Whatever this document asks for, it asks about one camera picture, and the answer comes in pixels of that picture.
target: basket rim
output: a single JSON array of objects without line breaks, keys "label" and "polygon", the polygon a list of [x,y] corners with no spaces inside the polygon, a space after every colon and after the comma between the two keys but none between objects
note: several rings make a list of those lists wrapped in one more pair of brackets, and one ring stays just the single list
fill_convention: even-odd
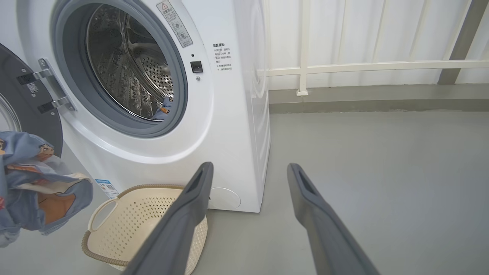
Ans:
[{"label": "basket rim", "polygon": [[[138,189],[145,189],[145,188],[166,188],[166,189],[180,189],[183,190],[185,187],[181,185],[176,185],[176,184],[142,184],[142,185],[137,185],[134,187],[131,187],[129,189],[126,189],[119,195],[117,195],[117,198],[120,199],[124,195],[128,194],[131,191],[138,190]],[[87,230],[85,234],[83,235],[82,239],[82,251],[85,253],[90,258],[93,258],[95,260],[112,264],[112,265],[118,265],[118,266],[127,266],[129,264],[129,261],[123,261],[123,260],[117,260],[109,257],[102,256],[100,254],[94,253],[89,249],[89,237],[90,237],[90,230]]]}]

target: front-loading washer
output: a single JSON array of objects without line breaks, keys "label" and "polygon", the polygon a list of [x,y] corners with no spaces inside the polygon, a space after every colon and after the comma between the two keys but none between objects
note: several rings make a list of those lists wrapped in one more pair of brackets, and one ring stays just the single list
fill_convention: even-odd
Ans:
[{"label": "front-loading washer", "polygon": [[3,1],[1,130],[63,140],[109,197],[186,184],[259,212],[270,126],[260,0]]}]

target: door hinge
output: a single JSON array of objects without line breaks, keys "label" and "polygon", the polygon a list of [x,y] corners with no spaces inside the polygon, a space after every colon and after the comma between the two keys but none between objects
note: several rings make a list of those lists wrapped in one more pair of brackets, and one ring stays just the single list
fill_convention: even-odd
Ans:
[{"label": "door hinge", "polygon": [[71,103],[70,98],[68,95],[65,93],[63,88],[61,88],[61,85],[58,82],[58,78],[56,77],[55,73],[51,69],[51,66],[49,65],[49,62],[47,61],[46,58],[40,58],[38,59],[39,65],[41,66],[41,71],[38,72],[33,72],[33,73],[28,73],[25,75],[21,75],[17,77],[18,82],[21,85],[25,85],[28,83],[32,83],[36,80],[41,80],[45,78],[50,86],[54,89],[54,93],[57,94],[59,97],[56,100],[53,100],[51,102],[47,102],[43,105],[38,106],[38,110],[44,114],[46,112],[49,112],[55,108],[59,108],[61,106],[66,106],[69,110],[71,111],[76,111],[75,107]]}]

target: floor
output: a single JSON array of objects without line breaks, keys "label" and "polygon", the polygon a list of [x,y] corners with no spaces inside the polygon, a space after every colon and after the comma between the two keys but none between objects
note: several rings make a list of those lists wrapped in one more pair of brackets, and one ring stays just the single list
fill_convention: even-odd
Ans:
[{"label": "floor", "polygon": [[[489,274],[489,113],[271,116],[260,214],[209,210],[194,275],[314,274],[286,179],[300,164],[381,274]],[[63,158],[82,171],[65,150]],[[24,231],[0,250],[0,274],[119,274],[86,257],[92,205],[56,233]]]}]

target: laundry basket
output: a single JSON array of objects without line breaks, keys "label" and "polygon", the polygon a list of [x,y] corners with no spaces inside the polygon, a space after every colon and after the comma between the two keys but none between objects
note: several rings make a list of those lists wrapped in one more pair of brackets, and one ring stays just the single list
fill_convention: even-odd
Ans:
[{"label": "laundry basket", "polygon": [[[124,270],[153,231],[166,210],[178,198],[183,186],[167,184],[139,185],[101,204],[89,221],[82,240],[83,252],[96,260]],[[93,228],[97,214],[110,203],[115,207]],[[185,275],[195,269],[207,236],[207,219],[195,227]]]}]

